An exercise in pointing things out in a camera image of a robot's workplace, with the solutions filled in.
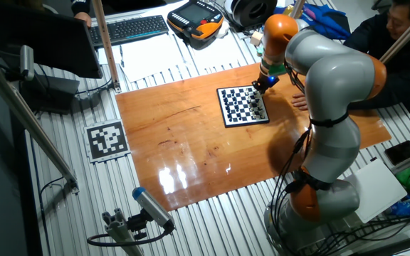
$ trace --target aluminum profile table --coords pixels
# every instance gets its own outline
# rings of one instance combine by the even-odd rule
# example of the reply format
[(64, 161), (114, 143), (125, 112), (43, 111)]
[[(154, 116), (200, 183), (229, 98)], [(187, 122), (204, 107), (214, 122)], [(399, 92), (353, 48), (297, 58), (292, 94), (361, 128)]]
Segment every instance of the aluminum profile table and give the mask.
[[(335, 7), (331, 1), (317, 0), (309, 3)], [(109, 20), (116, 21), (129, 16), (120, 14)], [(222, 40), (229, 49), (239, 52), (238, 57), (223, 65), (199, 69), (197, 63), (201, 60), (195, 57), (194, 50), (175, 35), (169, 34), (169, 37), (177, 46), (177, 49), (172, 50), (179, 51), (183, 63), (136, 82), (128, 82), (121, 69), (118, 69), (123, 92), (261, 61), (256, 49), (249, 44), (249, 39), (232, 32)], [(78, 89), (84, 91), (103, 85), (110, 79), (108, 67), (103, 67), (105, 75), (100, 80), (79, 78), (55, 68), (44, 69), (47, 75), (80, 81)], [(366, 166), (374, 157), (382, 159), (392, 167), (384, 155), (384, 150), (410, 140), (410, 115), (403, 106), (397, 105), (378, 112), (392, 139), (360, 150), (356, 161), (343, 174), (344, 177)], [(67, 164), (75, 170), (80, 186), (80, 193), (75, 195), (63, 190), (65, 181), (59, 181), (47, 188), (42, 195), (43, 204), (46, 206), (47, 233), (52, 255), (125, 255), (118, 247), (94, 247), (86, 243), (87, 237), (105, 233), (101, 213), (111, 212), (114, 208), (121, 208), (126, 216), (140, 212), (138, 203), (131, 195), (132, 189), (139, 186), (131, 154), (116, 160), (90, 164), (85, 153), (83, 128), (119, 118), (113, 89), (81, 94), (73, 101), (70, 114), (46, 112), (39, 118), (46, 134)], [(49, 181), (61, 177), (61, 174), (28, 133), (26, 138), (33, 189), (37, 191)], [(141, 248), (146, 255), (277, 255), (266, 239), (263, 225), (263, 211), (271, 200), (274, 187), (275, 180), (269, 179), (173, 210), (170, 214), (177, 226), (173, 235), (142, 245)], [(48, 255), (38, 196), (35, 196), (35, 201), (43, 254)], [(148, 224), (149, 238), (156, 237), (161, 232), (155, 223)]]

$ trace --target wooden board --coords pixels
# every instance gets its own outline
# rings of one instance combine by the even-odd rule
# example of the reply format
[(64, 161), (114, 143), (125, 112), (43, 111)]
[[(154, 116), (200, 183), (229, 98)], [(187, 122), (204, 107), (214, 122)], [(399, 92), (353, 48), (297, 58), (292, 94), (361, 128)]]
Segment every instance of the wooden board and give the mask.
[[(250, 85), (258, 64), (116, 96), (140, 181), (174, 210), (276, 175), (308, 127), (287, 75), (267, 91), (270, 123), (225, 128), (216, 89)], [(352, 112), (362, 148), (391, 139), (375, 111)], [(297, 158), (294, 166), (301, 164)]]

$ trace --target chessboard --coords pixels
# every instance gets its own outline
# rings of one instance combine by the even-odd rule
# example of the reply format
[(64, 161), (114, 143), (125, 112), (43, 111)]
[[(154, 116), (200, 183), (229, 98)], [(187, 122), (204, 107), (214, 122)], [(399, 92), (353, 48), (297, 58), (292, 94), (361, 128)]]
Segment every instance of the chessboard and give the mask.
[(226, 128), (270, 121), (262, 95), (254, 87), (220, 88), (217, 92)]

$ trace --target metal pole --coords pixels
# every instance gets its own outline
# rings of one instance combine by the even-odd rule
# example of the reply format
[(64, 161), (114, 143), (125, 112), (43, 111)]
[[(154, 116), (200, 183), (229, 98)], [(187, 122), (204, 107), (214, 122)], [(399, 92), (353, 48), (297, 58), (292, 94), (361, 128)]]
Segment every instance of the metal pole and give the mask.
[(17, 116), (22, 125), (28, 130), (29, 134), (36, 140), (43, 152), (52, 161), (64, 178), (72, 186), (73, 192), (78, 192), (77, 178), (70, 170), (63, 157), (55, 148), (47, 134), (44, 132), (36, 117), (32, 113), (25, 100), (18, 90), (7, 82), (4, 74), (0, 70), (0, 95), (6, 101), (12, 112)]
[(300, 15), (301, 15), (301, 13), (302, 13), (303, 6), (305, 5), (305, 1), (306, 1), (306, 0), (297, 0), (297, 1), (295, 2), (295, 5), (293, 6), (293, 10), (292, 10), (292, 12), (290, 13), (290, 16), (291, 16), (292, 18), (300, 18)]
[(115, 59), (113, 58), (112, 44), (110, 42), (110, 36), (108, 35), (107, 23), (105, 22), (105, 14), (101, 0), (93, 0), (93, 8), (96, 15), (96, 20), (98, 21), (100, 37), (102, 38), (102, 44), (104, 45), (105, 55), (107, 56), (113, 86), (115, 86), (115, 91), (119, 93), (121, 92), (120, 80), (118, 78)]
[(389, 62), (410, 41), (410, 27), (396, 40), (391, 48), (381, 57), (380, 61), (385, 64)]

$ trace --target person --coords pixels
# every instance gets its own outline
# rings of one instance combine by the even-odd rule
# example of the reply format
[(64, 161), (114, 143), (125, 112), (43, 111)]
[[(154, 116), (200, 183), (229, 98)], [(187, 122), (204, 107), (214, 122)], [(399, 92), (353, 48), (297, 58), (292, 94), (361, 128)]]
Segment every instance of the person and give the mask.
[[(90, 3), (92, 0), (71, 0), (74, 17), (86, 22), (88, 28), (91, 27)], [(143, 8), (150, 8), (165, 5), (164, 0), (102, 0), (103, 6), (109, 6), (113, 11), (123, 12)]]
[[(364, 21), (344, 45), (380, 59), (409, 26), (410, 0), (393, 0), (388, 12)], [(402, 102), (410, 113), (410, 41), (386, 63), (386, 68), (384, 89), (370, 100), (351, 103), (349, 110), (390, 107)], [(308, 110), (301, 93), (293, 95), (292, 104), (299, 110)]]

